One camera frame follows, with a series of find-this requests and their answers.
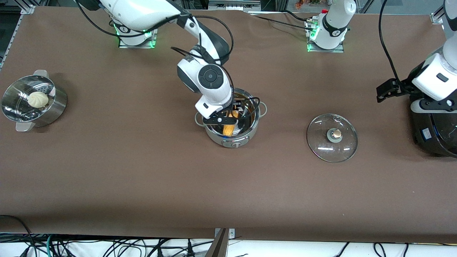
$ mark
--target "pot handle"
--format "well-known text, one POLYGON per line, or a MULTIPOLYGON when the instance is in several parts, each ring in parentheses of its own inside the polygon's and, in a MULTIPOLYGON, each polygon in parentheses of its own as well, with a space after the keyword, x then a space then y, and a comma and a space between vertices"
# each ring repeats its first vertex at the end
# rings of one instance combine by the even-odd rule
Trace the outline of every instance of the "pot handle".
POLYGON ((266 104, 264 102, 260 102, 259 104, 263 105, 263 107, 265 108, 265 112, 259 116, 259 118, 261 118, 265 116, 265 114, 268 112, 268 108, 266 107, 266 104))
POLYGON ((38 76, 47 77, 49 79, 49 73, 46 70, 36 70, 33 74, 38 75, 38 76))
POLYGON ((204 128, 205 125, 204 125, 204 124, 200 124, 200 123, 198 123, 198 121, 197 121, 197 115, 198 115, 198 114, 200 114, 200 113, 199 113, 199 112, 195 113, 195 123, 197 123, 198 126, 204 128))
POLYGON ((30 131, 34 126, 35 126, 35 123, 33 123, 33 122, 27 122, 27 123, 16 122, 16 131, 27 132, 27 131, 30 131))

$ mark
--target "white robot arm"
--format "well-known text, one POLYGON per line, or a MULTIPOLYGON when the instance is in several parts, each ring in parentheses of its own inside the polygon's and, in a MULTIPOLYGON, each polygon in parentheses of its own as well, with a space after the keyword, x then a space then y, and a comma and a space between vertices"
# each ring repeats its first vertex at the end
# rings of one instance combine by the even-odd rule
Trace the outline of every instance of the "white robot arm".
POLYGON ((355 0, 334 0, 328 13, 313 17, 317 20, 315 33, 309 39, 323 49, 334 49, 344 40, 349 21, 356 13, 355 0))
MULTIPOLYGON (((457 0, 445 0, 447 20, 457 31, 457 0)), ((410 94, 415 113, 457 113, 457 33, 403 81, 390 79, 377 88, 377 101, 410 94)))
MULTIPOLYGON (((90 0, 76 1, 85 6, 90 0)), ((148 32, 168 22, 196 37, 198 43, 178 64, 179 78, 192 92, 202 94, 195 107, 204 118, 231 105, 232 87, 221 68, 229 59, 229 45, 189 12, 171 0, 100 0, 98 5, 109 14, 119 37, 128 45, 142 44, 150 36, 148 32)))

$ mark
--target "corn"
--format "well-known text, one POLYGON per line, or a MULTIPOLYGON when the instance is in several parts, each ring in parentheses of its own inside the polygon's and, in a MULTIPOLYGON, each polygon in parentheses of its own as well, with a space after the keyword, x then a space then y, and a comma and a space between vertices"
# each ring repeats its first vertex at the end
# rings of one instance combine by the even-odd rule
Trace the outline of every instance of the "corn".
MULTIPOLYGON (((238 118, 238 115, 239 115, 238 111, 231 111, 228 116, 238 118)), ((224 125, 222 134, 224 134, 224 136, 231 136, 231 135, 233 135, 233 130, 235 130, 235 125, 224 125)))

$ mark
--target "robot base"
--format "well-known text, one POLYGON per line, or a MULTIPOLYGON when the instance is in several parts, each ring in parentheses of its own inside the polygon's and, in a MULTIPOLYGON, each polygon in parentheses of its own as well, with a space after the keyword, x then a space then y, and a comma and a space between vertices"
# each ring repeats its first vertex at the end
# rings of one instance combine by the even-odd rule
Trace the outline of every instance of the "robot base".
POLYGON ((306 31, 306 40, 307 40, 307 49, 308 52, 320 52, 320 53, 344 53, 343 42, 341 42, 336 48, 334 49, 323 49, 317 46, 317 44, 310 39, 311 34, 316 33, 318 20, 317 16, 314 16, 313 19, 308 19, 305 21, 305 27, 313 28, 312 31, 306 31))
POLYGON ((137 46, 127 45, 121 39, 119 40, 119 48, 133 48, 133 49, 151 49, 155 48, 155 43, 157 41, 157 30, 151 32, 151 37, 146 39, 142 44, 137 46))
POLYGON ((334 49, 322 49, 320 48, 319 46, 316 45, 316 43, 314 43, 313 41, 309 40, 309 38, 307 37, 307 41, 308 41, 308 52, 321 52, 321 53, 344 53, 344 48, 343 48, 343 43, 340 43, 336 48, 334 49))

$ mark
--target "table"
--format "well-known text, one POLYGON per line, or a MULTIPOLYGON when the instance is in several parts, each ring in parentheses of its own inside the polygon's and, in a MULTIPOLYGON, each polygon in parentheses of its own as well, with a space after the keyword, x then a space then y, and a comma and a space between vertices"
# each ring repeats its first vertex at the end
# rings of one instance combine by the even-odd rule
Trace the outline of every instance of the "table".
MULTIPOLYGON (((199 95, 178 79, 181 56, 170 46, 196 40, 178 26, 160 28, 155 49, 118 49, 77 8, 37 7, 22 20, 0 89, 46 69, 68 105, 26 134, 0 117, 0 213, 36 233, 211 238, 234 227, 245 239, 455 242, 455 160, 414 145, 407 97, 376 103, 376 87, 393 76, 377 15, 355 15, 345 53, 329 54, 307 52, 300 29, 204 13, 233 32, 225 67, 234 86, 269 108, 246 146, 220 147, 194 123, 199 95), (359 135, 344 163, 320 160, 306 143, 309 122, 329 112, 359 135)), ((89 16, 109 29, 103 11, 89 16)), ((428 16, 386 15, 383 28, 403 78, 445 41, 428 16)))

